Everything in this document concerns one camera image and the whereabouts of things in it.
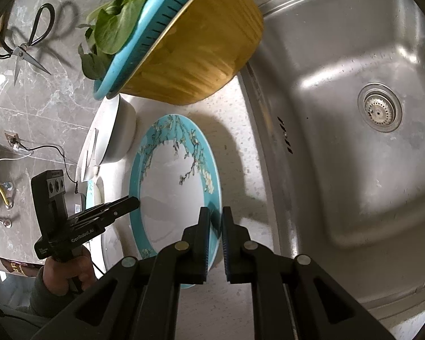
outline blue plastic basket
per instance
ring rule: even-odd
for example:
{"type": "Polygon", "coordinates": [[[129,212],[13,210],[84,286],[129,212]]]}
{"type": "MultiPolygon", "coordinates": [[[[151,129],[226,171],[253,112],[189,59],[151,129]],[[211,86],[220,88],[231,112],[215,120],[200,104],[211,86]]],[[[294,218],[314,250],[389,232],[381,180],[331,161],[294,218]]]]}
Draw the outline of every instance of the blue plastic basket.
{"type": "Polygon", "coordinates": [[[128,41],[115,54],[103,80],[96,80],[93,96],[115,96],[166,26],[189,0],[147,0],[128,41]]]}

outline blue plate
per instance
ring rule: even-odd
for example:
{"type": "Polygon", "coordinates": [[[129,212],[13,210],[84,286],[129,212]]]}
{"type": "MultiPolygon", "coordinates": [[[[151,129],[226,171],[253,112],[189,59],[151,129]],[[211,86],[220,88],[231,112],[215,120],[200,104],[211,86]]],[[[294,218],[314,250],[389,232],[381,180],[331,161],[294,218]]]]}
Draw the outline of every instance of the blue plate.
{"type": "Polygon", "coordinates": [[[114,56],[103,80],[96,80],[93,97],[113,97],[159,38],[166,26],[189,0],[147,0],[128,41],[114,56]]]}
{"type": "Polygon", "coordinates": [[[148,129],[132,166],[129,195],[141,201],[130,221],[142,258],[181,240],[183,230],[198,222],[200,208],[208,207],[211,268],[219,247],[222,193],[211,148],[193,121],[171,114],[148,129]]]}

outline person's arm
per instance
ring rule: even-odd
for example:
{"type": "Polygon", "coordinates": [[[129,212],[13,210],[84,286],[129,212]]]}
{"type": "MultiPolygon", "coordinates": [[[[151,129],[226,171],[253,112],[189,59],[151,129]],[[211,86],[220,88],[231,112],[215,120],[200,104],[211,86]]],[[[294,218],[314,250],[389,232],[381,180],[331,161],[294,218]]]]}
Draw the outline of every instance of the person's arm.
{"type": "Polygon", "coordinates": [[[68,262],[47,258],[44,267],[36,276],[30,295],[30,306],[17,309],[46,318],[56,316],[74,299],[68,282],[68,279],[73,277],[78,277],[82,282],[82,290],[88,289],[96,281],[91,255],[85,247],[81,256],[68,262]]]}

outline gray sleeve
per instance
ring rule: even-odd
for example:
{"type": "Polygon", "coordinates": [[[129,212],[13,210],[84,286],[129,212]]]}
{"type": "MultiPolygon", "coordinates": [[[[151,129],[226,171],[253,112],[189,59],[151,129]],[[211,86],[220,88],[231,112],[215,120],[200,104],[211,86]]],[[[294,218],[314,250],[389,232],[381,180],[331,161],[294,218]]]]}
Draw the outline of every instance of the gray sleeve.
{"type": "Polygon", "coordinates": [[[57,296],[47,290],[42,280],[44,267],[38,272],[32,292],[30,294],[30,306],[18,307],[18,311],[37,315],[45,318],[55,317],[74,299],[74,295],[68,292],[64,296],[57,296]]]}

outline gray marble tile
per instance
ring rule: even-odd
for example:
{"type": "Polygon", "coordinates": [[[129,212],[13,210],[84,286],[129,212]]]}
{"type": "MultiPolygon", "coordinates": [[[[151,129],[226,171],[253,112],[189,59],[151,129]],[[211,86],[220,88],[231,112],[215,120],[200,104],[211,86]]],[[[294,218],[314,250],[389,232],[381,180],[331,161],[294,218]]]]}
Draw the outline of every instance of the gray marble tile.
{"type": "MultiPolygon", "coordinates": [[[[82,74],[77,48],[84,41],[85,29],[76,26],[104,1],[107,0],[15,0],[6,38],[11,47],[28,40],[41,5],[51,3],[55,7],[52,32],[28,49],[52,75],[24,62],[14,86],[15,58],[0,60],[0,107],[76,125],[91,124],[100,102],[92,97],[93,81],[82,74]]],[[[37,35],[44,32],[47,23],[48,14],[44,12],[37,35]]]]}
{"type": "MultiPolygon", "coordinates": [[[[0,144],[9,147],[4,132],[12,131],[28,148],[56,144],[64,151],[67,162],[77,164],[79,153],[85,141],[88,128],[40,116],[25,114],[16,110],[0,108],[0,144]]],[[[35,150],[33,157],[61,162],[61,156],[53,148],[35,150]]]]}
{"type": "MultiPolygon", "coordinates": [[[[12,158],[16,155],[0,150],[0,158],[12,158]]],[[[70,175],[75,175],[75,166],[69,166],[70,175]]],[[[12,209],[7,210],[0,197],[0,218],[12,221],[7,229],[0,224],[0,257],[23,262],[39,262],[33,245],[41,236],[33,206],[31,178],[49,169],[64,169],[62,163],[38,160],[27,157],[22,160],[0,161],[0,182],[10,181],[12,191],[6,192],[14,201],[12,209]]],[[[67,191],[73,191],[73,183],[65,175],[67,191]]]]}

